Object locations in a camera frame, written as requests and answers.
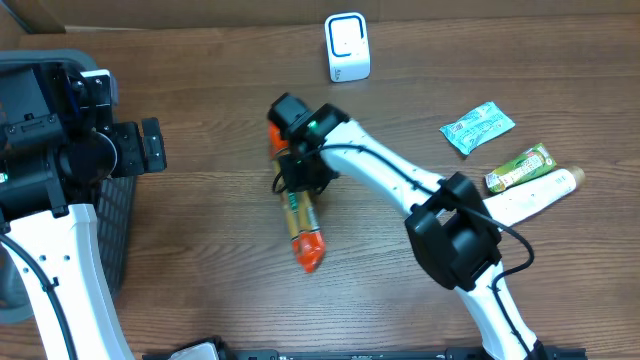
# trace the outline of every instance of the light blue snack wrapper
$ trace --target light blue snack wrapper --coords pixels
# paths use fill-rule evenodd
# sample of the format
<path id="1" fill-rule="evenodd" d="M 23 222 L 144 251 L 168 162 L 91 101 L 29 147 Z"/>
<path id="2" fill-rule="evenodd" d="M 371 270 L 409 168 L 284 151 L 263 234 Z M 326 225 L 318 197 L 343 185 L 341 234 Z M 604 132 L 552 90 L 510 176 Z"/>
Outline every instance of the light blue snack wrapper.
<path id="1" fill-rule="evenodd" d="M 514 126 L 516 123 L 492 101 L 471 110 L 453 124 L 441 127 L 440 131 L 461 153 L 469 155 L 473 149 Z"/>

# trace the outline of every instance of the wire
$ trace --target wire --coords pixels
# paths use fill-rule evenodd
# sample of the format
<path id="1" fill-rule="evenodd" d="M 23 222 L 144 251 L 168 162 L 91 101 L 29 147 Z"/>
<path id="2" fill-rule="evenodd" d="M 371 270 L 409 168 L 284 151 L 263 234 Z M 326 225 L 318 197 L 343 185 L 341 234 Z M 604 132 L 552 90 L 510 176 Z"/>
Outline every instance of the wire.
<path id="1" fill-rule="evenodd" d="M 385 164 L 387 167 L 389 167 L 391 170 L 393 170 L 396 174 L 400 175 L 400 177 L 402 177 L 408 183 L 413 185 L 414 188 L 426 193 L 427 195 L 433 195 L 435 193 L 434 191 L 429 190 L 426 187 L 424 187 L 420 181 L 417 181 L 414 178 L 412 178 L 410 175 L 407 175 L 399 167 L 397 167 L 395 164 L 393 164 L 389 159 L 385 158 L 384 156 L 380 155 L 379 153 L 377 153 L 377 152 L 375 152 L 375 151 L 373 151 L 373 150 L 371 150 L 371 149 L 369 149 L 369 148 L 367 148 L 366 146 L 363 146 L 363 145 L 354 145 L 354 144 L 331 144 L 331 145 L 325 145 L 325 146 L 321 146 L 319 148 L 313 149 L 313 150 L 305 153 L 304 155 L 302 155 L 302 159 L 309 158 L 309 157 L 311 157 L 313 155 L 319 154 L 320 152 L 322 152 L 324 150 L 330 150 L 330 149 L 351 149 L 351 150 L 358 150 L 359 152 L 365 152 L 365 153 L 375 157 L 376 159 L 380 160 L 383 164 Z M 272 190 L 274 192 L 276 192 L 275 188 L 276 188 L 276 185 L 278 183 L 278 180 L 280 180 L 280 178 L 282 178 L 282 171 L 280 171 L 278 173 L 278 175 L 276 175 L 276 178 L 273 181 Z M 286 184 L 285 184 L 285 186 L 283 186 L 278 191 L 282 192 L 284 190 L 286 190 Z M 511 269 L 505 270 L 505 271 L 501 272 L 500 274 L 498 274 L 493 279 L 493 282 L 491 283 L 491 291 L 493 292 L 493 296 L 495 297 L 496 302 L 498 303 L 498 306 L 500 307 L 500 311 L 502 311 L 502 315 L 504 316 L 505 320 L 507 321 L 507 324 L 511 328 L 511 332 L 516 337 L 516 339 L 518 339 L 518 341 L 520 342 L 520 345 L 522 345 L 522 348 L 524 349 L 525 353 L 527 354 L 527 358 L 529 358 L 531 356 L 531 351 L 527 347 L 527 344 L 524 342 L 524 339 L 522 338 L 522 334 L 520 334 L 518 329 L 516 329 L 516 326 L 513 324 L 513 321 L 511 320 L 511 318 L 509 317 L 509 314 L 507 313 L 507 309 L 504 307 L 504 304 L 502 303 L 502 300 L 500 299 L 500 295 L 498 294 L 498 292 L 500 291 L 500 289 L 498 289 L 498 281 L 500 281 L 501 279 L 503 279 L 504 277 L 506 277 L 508 275 L 515 274 L 515 273 L 517 273 L 519 271 L 522 271 L 522 270 L 528 268 L 529 266 L 531 266 L 531 264 L 533 264 L 533 260 L 535 259 L 535 254 L 533 252 L 533 247 L 531 247 L 531 244 L 522 235 L 520 235 L 517 231 L 515 231 L 512 227 L 504 225 L 501 222 L 495 220 L 494 218 L 492 218 L 490 216 L 486 216 L 486 215 L 484 215 L 484 214 L 482 214 L 482 213 L 480 213 L 480 212 L 478 212 L 478 211 L 476 211 L 474 209 L 471 209 L 468 206 L 460 204 L 458 202 L 450 202 L 449 205 L 453 206 L 454 208 L 457 208 L 458 211 L 465 212 L 465 213 L 467 213 L 469 215 L 473 215 L 473 216 L 475 216 L 475 217 L 477 217 L 479 219 L 482 219 L 482 220 L 484 220 L 486 222 L 489 222 L 489 223 L 491 223 L 491 224 L 493 224 L 495 226 L 498 226 L 499 228 L 504 230 L 504 232 L 506 232 L 507 234 L 513 236 L 518 241 L 520 241 L 522 243 L 522 245 L 527 249 L 527 252 L 529 253 L 529 258 L 527 259 L 527 261 L 525 261 L 521 265 L 518 265 L 518 266 L 513 267 Z"/>
<path id="2" fill-rule="evenodd" d="M 69 328 L 67 317 L 64 315 L 64 311 L 62 310 L 62 305 L 60 304 L 58 295 L 54 290 L 54 285 L 51 284 L 49 278 L 44 273 L 40 265 L 38 265 L 38 263 L 31 257 L 31 255 L 29 255 L 29 253 L 27 253 L 27 251 L 24 250 L 15 241 L 11 240 L 11 238 L 4 234 L 0 234 L 0 242 L 3 242 L 9 249 L 13 250 L 16 255 L 18 255 L 25 263 L 27 263 L 27 266 L 29 266 L 31 270 L 33 270 L 33 273 L 36 275 L 38 280 L 40 280 L 40 284 L 42 284 L 42 291 L 46 292 L 47 296 L 49 296 L 49 301 L 51 301 L 53 312 L 58 318 L 60 330 L 62 331 L 62 337 L 64 338 L 64 343 L 67 347 L 69 360 L 76 360 L 78 358 L 78 355 L 73 344 L 73 338 L 71 337 L 71 329 Z"/>

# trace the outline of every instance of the black cable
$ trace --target black cable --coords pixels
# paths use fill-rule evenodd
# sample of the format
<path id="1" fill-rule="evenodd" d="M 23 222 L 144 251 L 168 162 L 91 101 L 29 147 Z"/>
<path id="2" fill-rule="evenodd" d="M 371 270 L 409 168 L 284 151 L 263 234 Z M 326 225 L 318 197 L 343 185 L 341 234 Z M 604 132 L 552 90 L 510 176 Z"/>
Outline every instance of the black cable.
<path id="1" fill-rule="evenodd" d="M 395 164 L 393 164 L 391 161 L 389 161 L 389 159 L 385 158 L 384 156 L 380 155 L 379 153 L 367 148 L 366 146 L 363 145 L 354 145 L 354 144 L 331 144 L 331 145 L 325 145 L 325 146 L 321 146 L 319 148 L 313 149 L 307 153 L 305 153 L 302 156 L 302 159 L 306 159 L 308 157 L 311 157 L 315 154 L 319 154 L 320 152 L 324 151 L 324 150 L 330 150 L 330 149 L 350 149 L 350 150 L 358 150 L 359 152 L 365 152 L 373 157 L 375 157 L 376 159 L 380 160 L 382 163 L 384 163 L 386 166 L 388 166 L 391 170 L 393 170 L 396 174 L 400 175 L 400 177 L 402 177 L 404 180 L 406 180 L 408 183 L 410 183 L 411 185 L 413 185 L 414 188 L 426 193 L 427 195 L 433 195 L 435 192 L 432 190 L 427 189 L 426 187 L 424 187 L 422 185 L 422 183 L 420 181 L 417 181 L 415 179 L 413 179 L 410 175 L 407 175 L 404 171 L 402 171 L 400 168 L 398 168 Z M 280 178 L 282 177 L 282 171 L 280 171 L 278 173 L 278 175 L 276 175 L 276 178 L 274 179 L 273 182 L 273 188 L 272 190 L 274 192 L 275 191 L 275 187 L 278 183 L 278 180 L 280 180 Z M 280 192 L 284 191 L 286 189 L 286 185 L 281 188 Z M 496 302 L 498 303 L 498 306 L 500 307 L 500 310 L 502 311 L 502 315 L 504 316 L 505 320 L 507 321 L 507 324 L 509 325 L 509 327 L 511 328 L 511 332 L 513 333 L 513 335 L 516 337 L 516 339 L 518 339 L 518 341 L 520 342 L 520 345 L 522 345 L 522 348 L 524 349 L 525 353 L 527 354 L 527 358 L 531 357 L 531 351 L 529 350 L 529 348 L 527 347 L 527 344 L 524 342 L 524 339 L 522 338 L 522 335 L 520 334 L 520 332 L 518 331 L 518 329 L 516 329 L 515 325 L 513 324 L 513 321 L 511 320 L 511 318 L 509 317 L 509 314 L 507 313 L 507 309 L 504 307 L 504 304 L 502 303 L 502 300 L 500 299 L 500 295 L 498 294 L 498 292 L 500 291 L 498 289 L 498 281 L 500 281 L 501 279 L 503 279 L 504 277 L 511 275 L 511 274 L 515 274 L 519 271 L 522 271 L 526 268 L 528 268 L 529 266 L 531 266 L 531 264 L 533 264 L 533 260 L 535 259 L 535 254 L 533 252 L 533 247 L 531 247 L 531 244 L 522 236 L 520 235 L 517 231 L 515 231 L 512 227 L 510 226 L 506 226 L 504 224 L 502 224 L 501 222 L 495 220 L 494 218 L 490 217 L 490 216 L 486 216 L 482 213 L 479 213 L 476 210 L 473 210 L 463 204 L 457 203 L 457 202 L 451 202 L 450 204 L 451 206 L 453 206 L 454 208 L 457 208 L 458 211 L 462 211 L 462 212 L 466 212 L 467 214 L 473 215 L 477 218 L 480 218 L 484 221 L 487 221 L 495 226 L 498 226 L 499 228 L 501 228 L 502 230 L 504 230 L 504 232 L 506 232 L 507 234 L 513 236 L 514 238 L 516 238 L 518 241 L 520 241 L 522 243 L 522 245 L 527 249 L 527 252 L 529 253 L 529 258 L 527 259 L 527 261 L 525 261 L 523 264 L 518 265 L 516 267 L 513 267 L 511 269 L 505 270 L 503 272 L 501 272 L 500 274 L 498 274 L 494 279 L 493 282 L 491 284 L 491 291 L 493 292 L 493 296 L 496 299 Z"/>
<path id="2" fill-rule="evenodd" d="M 9 249 L 13 250 L 13 252 L 15 252 L 25 263 L 27 263 L 27 266 L 31 268 L 38 280 L 40 280 L 40 283 L 42 284 L 42 291 L 46 292 L 47 296 L 49 296 L 49 301 L 51 301 L 53 312 L 55 312 L 56 317 L 58 318 L 60 330 L 62 331 L 62 337 L 64 338 L 65 345 L 67 346 L 67 354 L 69 355 L 69 359 L 76 360 L 78 358 L 78 355 L 73 344 L 73 338 L 71 337 L 71 329 L 69 328 L 67 317 L 64 315 L 64 311 L 62 310 L 62 305 L 60 304 L 58 295 L 54 290 L 54 285 L 51 284 L 49 278 L 44 273 L 40 265 L 38 265 L 38 263 L 31 257 L 31 255 L 29 255 L 29 253 L 27 253 L 26 250 L 24 250 L 15 241 L 11 240 L 11 238 L 4 234 L 0 234 L 0 242 L 3 242 Z"/>

